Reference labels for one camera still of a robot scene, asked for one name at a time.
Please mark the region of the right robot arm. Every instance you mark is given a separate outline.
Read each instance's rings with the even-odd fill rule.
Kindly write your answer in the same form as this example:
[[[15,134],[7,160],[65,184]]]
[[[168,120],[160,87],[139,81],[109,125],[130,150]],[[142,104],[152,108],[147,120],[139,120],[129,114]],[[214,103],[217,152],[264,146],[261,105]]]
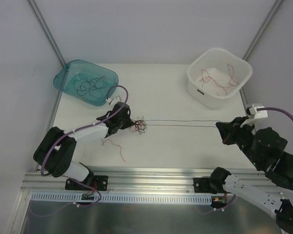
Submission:
[[[283,198],[242,183],[221,167],[211,174],[209,187],[216,193],[224,190],[240,196],[268,213],[282,231],[293,234],[293,155],[285,152],[288,142],[271,127],[253,132],[254,126],[246,124],[246,120],[247,117],[237,117],[231,122],[217,122],[222,142],[237,145],[256,170],[280,188]]]

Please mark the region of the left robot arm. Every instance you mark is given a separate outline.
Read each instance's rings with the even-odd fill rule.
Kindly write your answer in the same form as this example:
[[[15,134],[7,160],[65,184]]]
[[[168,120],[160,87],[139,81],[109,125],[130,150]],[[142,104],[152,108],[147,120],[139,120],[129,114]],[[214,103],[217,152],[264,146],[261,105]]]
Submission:
[[[66,132],[58,127],[51,128],[34,152],[33,159],[42,171],[47,171],[43,175],[65,176],[76,181],[81,189],[87,190],[93,184],[93,173],[82,163],[73,161],[76,147],[108,138],[133,125],[130,107],[118,102],[94,123]]]

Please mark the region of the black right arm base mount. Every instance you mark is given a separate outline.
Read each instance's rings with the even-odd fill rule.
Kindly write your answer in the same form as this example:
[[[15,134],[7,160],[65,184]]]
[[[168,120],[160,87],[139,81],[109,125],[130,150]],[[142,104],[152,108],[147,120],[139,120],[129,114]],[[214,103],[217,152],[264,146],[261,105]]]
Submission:
[[[214,169],[209,177],[195,177],[193,178],[193,187],[195,193],[211,193],[220,194],[225,193],[223,186],[225,180],[231,173],[221,167]]]

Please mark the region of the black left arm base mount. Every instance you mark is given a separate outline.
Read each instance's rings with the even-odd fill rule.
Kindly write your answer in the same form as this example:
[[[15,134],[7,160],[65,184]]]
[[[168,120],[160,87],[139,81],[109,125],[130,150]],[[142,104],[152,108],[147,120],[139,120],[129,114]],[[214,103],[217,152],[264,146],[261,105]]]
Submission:
[[[94,175],[93,172],[85,178],[82,182],[76,182],[71,178],[66,180],[65,190],[68,191],[86,191],[91,189],[96,189],[98,191],[106,191],[108,188],[108,179],[107,175]]]

